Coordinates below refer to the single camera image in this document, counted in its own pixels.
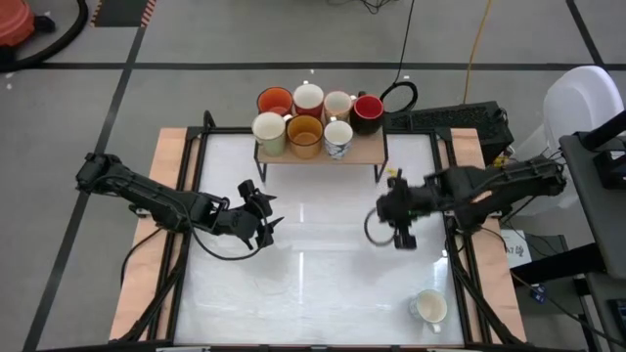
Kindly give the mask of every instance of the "gray floor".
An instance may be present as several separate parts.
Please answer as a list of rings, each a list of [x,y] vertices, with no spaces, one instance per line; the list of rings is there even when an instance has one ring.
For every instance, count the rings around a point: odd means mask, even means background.
[[[71,0],[29,3],[37,13],[50,12],[60,31],[77,13]],[[88,3],[93,11],[96,1]],[[408,69],[401,76],[409,75],[418,84],[418,108],[462,101],[463,63],[485,3],[416,1],[405,62],[423,69]],[[623,68],[626,24],[621,17],[626,2],[575,0],[575,4],[604,62],[622,64],[608,68]],[[248,126],[256,95],[267,86],[293,89],[306,79],[326,90],[378,94],[395,77],[392,66],[383,64],[398,61],[409,6],[408,0],[394,1],[372,16],[356,1],[338,6],[322,0],[159,0],[143,40],[138,41],[137,63],[153,66],[134,66],[127,82],[120,84],[119,78],[136,38],[135,28],[87,27],[50,61],[57,66],[0,76],[4,349],[23,348],[76,204],[73,176],[84,155],[93,151],[107,116],[114,121],[107,152],[147,173],[159,128],[199,124],[206,109],[218,125]],[[35,38],[22,55],[36,52],[59,35]],[[380,69],[356,64],[320,68],[324,67],[320,63],[337,62],[379,63]],[[495,0],[476,62],[508,64],[499,70],[474,71],[469,102],[495,100],[506,108],[518,145],[541,123],[543,97],[563,74],[544,64],[588,65],[593,60],[565,0]],[[117,65],[91,69],[105,63]],[[218,65],[229,63],[249,65],[244,69]],[[309,64],[259,69],[254,63]],[[72,64],[92,65],[71,69]],[[609,73],[624,96],[626,71]],[[112,98],[118,88],[124,93],[120,102]],[[527,226],[537,224],[531,220]],[[537,235],[561,232],[570,247],[593,240],[588,230],[567,226],[567,221],[553,226],[551,232]],[[119,265],[134,227],[135,219],[122,201],[89,199],[39,348],[107,340],[119,292]],[[562,317],[524,317],[524,321],[530,340],[540,345],[585,347],[584,341],[568,341],[566,335],[546,336],[552,326],[563,330],[563,324],[570,324]]]

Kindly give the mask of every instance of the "blue patterned mug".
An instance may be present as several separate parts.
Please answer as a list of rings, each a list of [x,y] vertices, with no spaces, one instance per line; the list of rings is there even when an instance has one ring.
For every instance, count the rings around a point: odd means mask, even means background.
[[[329,123],[324,128],[326,152],[335,160],[342,159],[350,150],[353,134],[349,123],[335,116],[330,117]]]

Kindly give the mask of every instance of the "mug rack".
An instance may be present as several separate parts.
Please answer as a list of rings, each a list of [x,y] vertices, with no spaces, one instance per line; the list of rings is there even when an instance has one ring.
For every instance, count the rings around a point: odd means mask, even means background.
[[[285,148],[285,152],[280,156],[269,156],[262,148],[259,148],[258,143],[254,144],[254,161],[256,162],[256,168],[263,183],[265,183],[267,176],[268,164],[373,165],[374,180],[378,183],[388,160],[387,135],[384,126],[379,129],[378,132],[370,136],[359,136],[355,134],[350,150],[340,160],[331,158],[324,149],[313,158],[302,159],[295,156],[289,147]]]

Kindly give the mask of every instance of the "cup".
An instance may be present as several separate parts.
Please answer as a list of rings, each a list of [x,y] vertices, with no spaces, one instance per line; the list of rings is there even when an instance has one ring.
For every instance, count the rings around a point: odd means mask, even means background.
[[[335,116],[337,119],[347,122],[354,100],[356,97],[349,96],[345,92],[331,92],[324,98],[324,115],[326,118]]]
[[[299,158],[312,158],[320,153],[324,126],[322,121],[310,115],[298,115],[287,126],[291,151]]]
[[[324,128],[324,147],[326,152],[335,160],[340,160],[350,150],[352,145],[352,127],[350,124],[337,119],[329,118]]]
[[[285,131],[291,115],[280,116],[275,112],[264,112],[254,118],[252,134],[256,142],[269,156],[280,156],[285,151]]]
[[[293,107],[295,114],[321,118],[324,108],[324,91],[315,84],[302,84],[293,91]]]
[[[360,96],[350,111],[350,126],[356,134],[376,133],[382,125],[382,101],[373,95]]]
[[[432,326],[434,333],[441,332],[441,321],[448,314],[448,304],[440,292],[434,289],[425,289],[409,303],[409,311],[418,318],[424,319]]]
[[[258,113],[271,111],[280,116],[285,116],[291,113],[292,104],[293,98],[290,91],[281,87],[267,88],[256,99]]]

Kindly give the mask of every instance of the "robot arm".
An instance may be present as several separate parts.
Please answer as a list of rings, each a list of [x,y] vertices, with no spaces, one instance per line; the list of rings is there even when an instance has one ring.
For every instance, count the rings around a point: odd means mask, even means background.
[[[396,248],[414,249],[411,223],[435,211],[451,211],[464,233],[477,231],[489,214],[502,211],[528,196],[556,196],[565,187],[562,165],[542,155],[500,168],[450,167],[425,177],[425,184],[409,187],[397,176],[387,179],[390,191],[377,200],[381,222],[396,229]],[[485,192],[490,195],[476,200]]]
[[[88,194],[109,195],[129,200],[132,206],[149,210],[156,224],[168,231],[186,232],[191,226],[213,235],[233,235],[252,250],[249,240],[258,234],[259,247],[272,244],[273,228],[282,218],[261,223],[272,215],[269,201],[251,180],[239,187],[245,203],[229,209],[230,201],[214,195],[172,190],[156,181],[131,171],[112,154],[88,154],[76,175],[78,190]]]

